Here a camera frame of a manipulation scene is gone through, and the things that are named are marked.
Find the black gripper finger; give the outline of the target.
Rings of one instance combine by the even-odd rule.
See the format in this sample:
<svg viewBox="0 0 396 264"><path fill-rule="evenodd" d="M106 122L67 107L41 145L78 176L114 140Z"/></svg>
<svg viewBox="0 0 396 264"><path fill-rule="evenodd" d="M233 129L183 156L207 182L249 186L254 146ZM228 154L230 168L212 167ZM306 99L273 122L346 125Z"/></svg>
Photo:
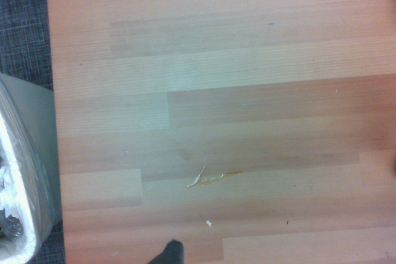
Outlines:
<svg viewBox="0 0 396 264"><path fill-rule="evenodd" d="M184 264L183 243L176 239L169 241L164 250L149 261L149 264Z"/></svg>

